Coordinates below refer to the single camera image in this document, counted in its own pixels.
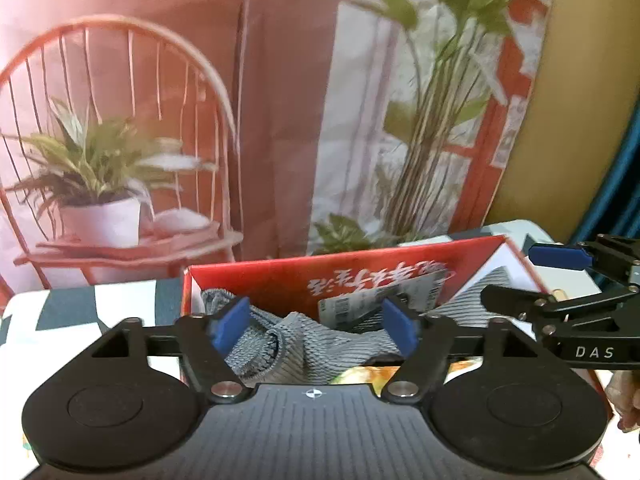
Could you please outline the person right hand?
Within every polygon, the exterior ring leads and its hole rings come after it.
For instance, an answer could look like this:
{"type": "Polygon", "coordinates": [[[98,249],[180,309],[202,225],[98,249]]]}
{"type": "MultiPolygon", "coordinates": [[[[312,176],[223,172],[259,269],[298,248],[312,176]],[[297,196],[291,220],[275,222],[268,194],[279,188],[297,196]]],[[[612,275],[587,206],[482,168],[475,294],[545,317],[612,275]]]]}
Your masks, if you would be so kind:
{"type": "Polygon", "coordinates": [[[640,382],[638,370],[615,372],[605,388],[608,400],[615,408],[620,420],[618,428],[631,432],[639,428],[640,382]]]}

